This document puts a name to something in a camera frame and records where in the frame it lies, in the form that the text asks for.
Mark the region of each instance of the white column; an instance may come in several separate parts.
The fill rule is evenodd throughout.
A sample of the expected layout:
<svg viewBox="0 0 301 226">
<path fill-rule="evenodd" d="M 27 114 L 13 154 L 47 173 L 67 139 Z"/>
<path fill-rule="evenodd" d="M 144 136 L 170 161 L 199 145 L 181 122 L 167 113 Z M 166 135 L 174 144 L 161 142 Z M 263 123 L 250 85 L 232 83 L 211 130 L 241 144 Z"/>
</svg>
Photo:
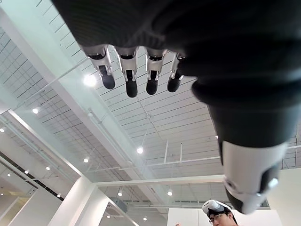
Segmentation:
<svg viewBox="0 0 301 226">
<path fill-rule="evenodd" d="M 61 203 L 51 193 L 39 188 L 8 226 L 47 226 Z"/>
<path fill-rule="evenodd" d="M 87 178 L 79 178 L 48 226 L 98 226 L 109 198 Z"/>
<path fill-rule="evenodd" d="M 296 225 L 301 213 L 301 169 L 280 171 L 279 185 L 268 195 L 269 206 L 277 210 L 283 225 Z"/>
<path fill-rule="evenodd" d="M 5 217 L 8 211 L 18 201 L 19 197 L 14 195 L 4 195 L 0 198 L 0 226 L 2 225 L 1 220 Z"/>
</svg>

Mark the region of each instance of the ceiling beam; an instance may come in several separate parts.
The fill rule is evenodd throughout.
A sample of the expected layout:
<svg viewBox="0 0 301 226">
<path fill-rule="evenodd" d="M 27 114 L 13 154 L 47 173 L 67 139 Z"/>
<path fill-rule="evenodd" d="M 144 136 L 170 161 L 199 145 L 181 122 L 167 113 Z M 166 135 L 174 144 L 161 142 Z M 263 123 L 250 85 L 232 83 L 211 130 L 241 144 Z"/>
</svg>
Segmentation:
<svg viewBox="0 0 301 226">
<path fill-rule="evenodd" d="M 140 185 L 183 185 L 183 184 L 223 182 L 223 179 L 224 179 L 224 175 L 210 175 L 210 176 L 196 176 L 196 177 L 182 177 L 182 178 L 95 182 L 94 184 L 96 184 L 99 187 L 140 186 Z"/>
</svg>

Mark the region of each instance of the robotic finger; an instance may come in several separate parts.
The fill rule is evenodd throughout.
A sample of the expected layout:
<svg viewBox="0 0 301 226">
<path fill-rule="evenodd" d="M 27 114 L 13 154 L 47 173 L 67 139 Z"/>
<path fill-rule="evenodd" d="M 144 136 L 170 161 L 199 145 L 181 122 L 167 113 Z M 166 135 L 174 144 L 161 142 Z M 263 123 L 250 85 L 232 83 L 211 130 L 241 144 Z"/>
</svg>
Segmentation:
<svg viewBox="0 0 301 226">
<path fill-rule="evenodd" d="M 166 49 L 146 48 L 146 91 L 150 95 L 154 95 L 158 89 L 159 74 L 162 70 L 163 58 L 166 52 Z"/>
<path fill-rule="evenodd" d="M 93 48 L 81 46 L 81 48 L 92 61 L 94 68 L 98 71 L 103 85 L 107 89 L 113 89 L 115 87 L 115 80 L 112 74 L 108 45 L 99 45 Z"/>
<path fill-rule="evenodd" d="M 167 90 L 171 93 L 174 93 L 178 90 L 181 80 L 184 75 L 177 70 L 179 61 L 182 60 L 184 57 L 181 54 L 177 53 L 174 56 L 173 64 L 170 71 L 170 77 L 167 83 Z"/>
<path fill-rule="evenodd" d="M 137 96 L 138 89 L 136 83 L 137 74 L 137 62 L 136 62 L 136 52 L 138 47 L 132 48 L 120 48 L 115 47 L 121 71 L 124 75 L 126 81 L 127 95 L 129 97 Z"/>
</svg>

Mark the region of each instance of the white beam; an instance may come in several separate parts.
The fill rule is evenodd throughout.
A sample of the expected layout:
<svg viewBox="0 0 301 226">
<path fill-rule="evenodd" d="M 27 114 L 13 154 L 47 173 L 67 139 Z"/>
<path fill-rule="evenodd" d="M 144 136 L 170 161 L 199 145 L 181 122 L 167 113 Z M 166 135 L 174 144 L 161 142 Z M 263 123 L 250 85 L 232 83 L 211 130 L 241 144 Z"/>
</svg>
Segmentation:
<svg viewBox="0 0 301 226">
<path fill-rule="evenodd" d="M 140 186 L 140 185 L 183 185 L 183 184 L 223 182 L 223 179 L 224 179 L 224 175 L 210 175 L 210 176 L 196 176 L 196 177 L 183 177 L 183 178 L 96 182 L 94 184 L 96 184 L 99 187 Z"/>
<path fill-rule="evenodd" d="M 66 55 L 65 49 L 60 46 L 54 33 L 32 2 L 3 1 L 1 7 L 3 11 L 0 25 L 48 83 L 76 64 Z M 76 69 L 58 82 L 54 82 L 52 87 L 121 167 L 127 167 L 128 161 L 131 161 L 135 166 L 142 166 L 143 161 L 138 158 L 132 140 L 104 101 L 97 96 L 94 90 L 92 91 L 82 85 L 81 80 L 81 71 Z M 106 115 L 101 126 L 93 123 L 87 116 L 89 109 L 92 109 L 98 119 Z M 132 179 L 155 178 L 150 169 L 145 171 L 129 169 L 126 172 Z M 156 190 L 155 193 L 150 187 L 140 188 L 154 203 L 167 200 L 164 195 L 165 192 L 160 186 L 153 188 Z"/>
</svg>

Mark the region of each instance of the man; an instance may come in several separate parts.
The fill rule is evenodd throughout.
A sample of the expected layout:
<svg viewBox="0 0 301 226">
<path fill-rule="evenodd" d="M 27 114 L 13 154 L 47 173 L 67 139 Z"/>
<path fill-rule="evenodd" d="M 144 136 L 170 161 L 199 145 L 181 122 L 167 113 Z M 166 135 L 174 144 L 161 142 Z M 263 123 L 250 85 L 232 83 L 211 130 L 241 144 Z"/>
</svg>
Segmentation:
<svg viewBox="0 0 301 226">
<path fill-rule="evenodd" d="M 237 226 L 237 221 L 231 212 L 231 208 L 217 200 L 208 200 L 202 210 L 209 217 L 213 226 Z"/>
</svg>

